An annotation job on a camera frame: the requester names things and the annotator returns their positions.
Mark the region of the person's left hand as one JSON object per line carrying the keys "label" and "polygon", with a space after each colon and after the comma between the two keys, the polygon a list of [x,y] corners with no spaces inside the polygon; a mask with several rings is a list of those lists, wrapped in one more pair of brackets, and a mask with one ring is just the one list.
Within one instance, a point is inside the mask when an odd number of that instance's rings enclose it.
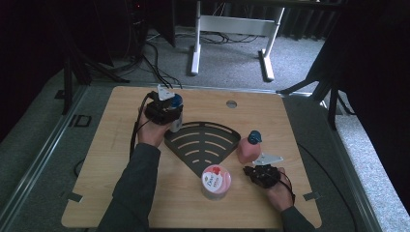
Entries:
{"label": "person's left hand", "polygon": [[169,130],[170,125],[157,125],[149,121],[144,115],[139,122],[139,131],[137,140],[139,143],[145,143],[154,147],[159,147],[163,141],[164,134]]}

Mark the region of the person's right hand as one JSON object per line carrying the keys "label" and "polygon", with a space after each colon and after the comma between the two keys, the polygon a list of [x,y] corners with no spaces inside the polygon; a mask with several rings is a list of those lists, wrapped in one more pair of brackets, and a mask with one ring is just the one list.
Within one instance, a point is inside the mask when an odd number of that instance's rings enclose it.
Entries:
{"label": "person's right hand", "polygon": [[283,167],[278,168],[280,179],[277,184],[266,189],[266,195],[272,206],[278,211],[283,212],[294,206],[293,191],[289,179]]}

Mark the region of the jar with pink lid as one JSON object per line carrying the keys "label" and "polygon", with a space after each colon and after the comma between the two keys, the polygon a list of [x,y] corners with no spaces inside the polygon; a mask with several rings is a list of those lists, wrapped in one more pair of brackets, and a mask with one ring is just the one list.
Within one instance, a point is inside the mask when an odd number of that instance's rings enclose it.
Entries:
{"label": "jar with pink lid", "polygon": [[231,186],[229,171],[219,164],[205,168],[201,175],[202,193],[210,200],[220,200],[227,194]]}

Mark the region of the pink bottle with blue pump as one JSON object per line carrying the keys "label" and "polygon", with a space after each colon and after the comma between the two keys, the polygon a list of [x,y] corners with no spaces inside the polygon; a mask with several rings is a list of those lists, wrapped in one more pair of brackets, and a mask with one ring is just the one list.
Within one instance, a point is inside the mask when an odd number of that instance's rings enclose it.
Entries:
{"label": "pink bottle with blue pump", "polygon": [[247,137],[241,139],[237,147],[239,162],[245,164],[257,160],[261,155],[261,142],[262,136],[258,130],[252,130]]}

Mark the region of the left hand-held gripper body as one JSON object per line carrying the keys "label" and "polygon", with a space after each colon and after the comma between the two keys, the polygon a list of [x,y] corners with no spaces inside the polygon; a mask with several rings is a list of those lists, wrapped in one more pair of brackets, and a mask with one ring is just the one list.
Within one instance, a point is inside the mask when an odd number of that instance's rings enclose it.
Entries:
{"label": "left hand-held gripper body", "polygon": [[148,94],[151,101],[145,108],[145,116],[157,125],[165,125],[176,120],[176,111],[171,109],[175,94],[158,85],[156,91]]}

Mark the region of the dark metal corner rack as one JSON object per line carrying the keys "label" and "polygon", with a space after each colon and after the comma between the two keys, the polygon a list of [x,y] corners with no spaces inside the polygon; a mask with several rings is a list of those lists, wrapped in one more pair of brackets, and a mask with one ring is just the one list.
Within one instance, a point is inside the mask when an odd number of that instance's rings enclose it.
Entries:
{"label": "dark metal corner rack", "polygon": [[198,177],[210,165],[220,164],[236,150],[241,135],[212,122],[185,123],[177,132],[167,131],[165,145]]}

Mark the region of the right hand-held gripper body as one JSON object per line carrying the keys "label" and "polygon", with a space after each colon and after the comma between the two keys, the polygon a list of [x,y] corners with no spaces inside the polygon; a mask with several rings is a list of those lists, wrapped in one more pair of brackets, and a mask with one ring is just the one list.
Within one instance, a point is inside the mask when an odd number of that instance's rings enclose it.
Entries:
{"label": "right hand-held gripper body", "polygon": [[251,172],[251,179],[264,189],[273,187],[280,180],[280,172],[274,167],[274,164],[281,161],[283,161],[281,156],[262,153],[252,162],[253,171]]}

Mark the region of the white desk frame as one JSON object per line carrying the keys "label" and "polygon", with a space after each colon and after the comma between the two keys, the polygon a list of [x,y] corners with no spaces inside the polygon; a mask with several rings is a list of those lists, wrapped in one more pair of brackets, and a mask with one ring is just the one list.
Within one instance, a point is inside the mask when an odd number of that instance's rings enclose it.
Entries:
{"label": "white desk frame", "polygon": [[190,73],[199,73],[202,32],[217,32],[227,34],[240,34],[248,36],[267,37],[268,42],[264,49],[258,51],[262,74],[268,81],[275,79],[271,62],[271,51],[278,34],[281,19],[285,8],[279,7],[273,19],[253,19],[230,16],[206,15],[201,12],[201,2],[196,2],[195,13],[195,44],[191,61]]}

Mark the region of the black metal stand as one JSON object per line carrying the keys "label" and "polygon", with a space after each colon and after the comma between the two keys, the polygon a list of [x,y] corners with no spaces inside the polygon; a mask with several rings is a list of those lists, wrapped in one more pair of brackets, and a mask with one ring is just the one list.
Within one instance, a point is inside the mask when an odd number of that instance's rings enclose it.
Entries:
{"label": "black metal stand", "polygon": [[104,68],[102,65],[93,61],[79,50],[74,49],[72,51],[68,51],[64,60],[63,115],[66,115],[73,105],[73,76],[76,77],[80,85],[89,85],[92,81],[92,77],[86,68],[87,65],[115,82],[129,83],[128,80],[114,74],[107,68]]}
{"label": "black metal stand", "polygon": [[312,84],[313,82],[317,82],[317,86],[313,90],[310,97],[317,102],[322,102],[327,95],[329,97],[329,105],[328,105],[328,115],[327,121],[330,125],[332,130],[336,130],[336,115],[337,115],[337,102],[347,110],[349,114],[354,115],[347,105],[341,99],[338,91],[339,91],[339,80],[337,77],[328,77],[326,75],[321,74],[309,74],[304,80],[282,90],[277,90],[277,94],[280,95],[290,95],[297,90]]}

